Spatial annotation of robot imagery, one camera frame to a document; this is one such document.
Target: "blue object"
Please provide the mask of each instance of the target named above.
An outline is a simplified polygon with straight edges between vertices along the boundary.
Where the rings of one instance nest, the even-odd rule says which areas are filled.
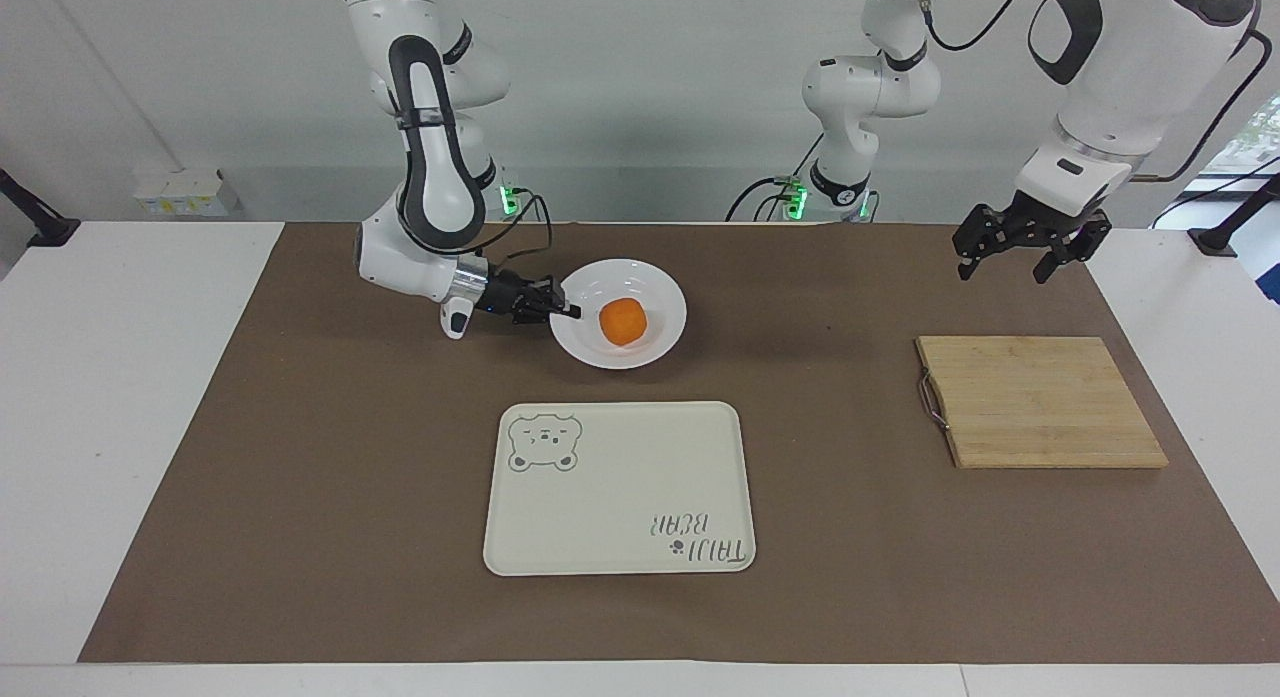
[[[1258,278],[1258,286],[1262,286],[1262,293],[1267,299],[1280,304],[1280,263],[1268,269],[1262,278]]]

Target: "white tray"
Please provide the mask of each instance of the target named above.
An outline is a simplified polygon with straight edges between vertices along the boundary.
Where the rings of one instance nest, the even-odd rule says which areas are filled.
[[[755,532],[723,402],[513,405],[484,561],[502,577],[744,570]]]

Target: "orange fruit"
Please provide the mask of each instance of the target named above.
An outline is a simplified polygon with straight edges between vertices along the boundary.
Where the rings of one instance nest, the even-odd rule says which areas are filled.
[[[640,302],[632,301],[631,297],[612,301],[600,309],[600,331],[604,333],[605,340],[613,341],[617,347],[626,347],[644,338],[645,329],[649,329],[649,318],[645,317]]]

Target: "white plate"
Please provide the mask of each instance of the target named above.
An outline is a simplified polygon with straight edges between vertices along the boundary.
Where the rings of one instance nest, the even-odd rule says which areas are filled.
[[[561,347],[590,366],[631,370],[666,356],[685,333],[685,293],[667,272],[636,260],[603,260],[570,274],[562,283],[564,297],[582,309],[581,318],[552,315],[552,333]],[[644,338],[617,347],[604,338],[600,309],[631,297],[649,320]]]
[[[754,559],[731,405],[599,402],[502,416],[484,537],[494,574],[732,573]]]

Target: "green light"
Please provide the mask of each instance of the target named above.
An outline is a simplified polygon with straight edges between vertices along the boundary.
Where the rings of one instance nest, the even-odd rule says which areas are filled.
[[[809,191],[806,188],[796,185],[796,194],[791,196],[791,203],[787,205],[787,219],[804,219],[804,205],[809,201]]]
[[[517,214],[517,211],[520,211],[518,197],[516,197],[516,194],[512,194],[511,188],[507,185],[498,185],[498,191],[502,194],[502,210],[504,211],[504,214],[507,214],[507,217],[511,217],[511,215]]]

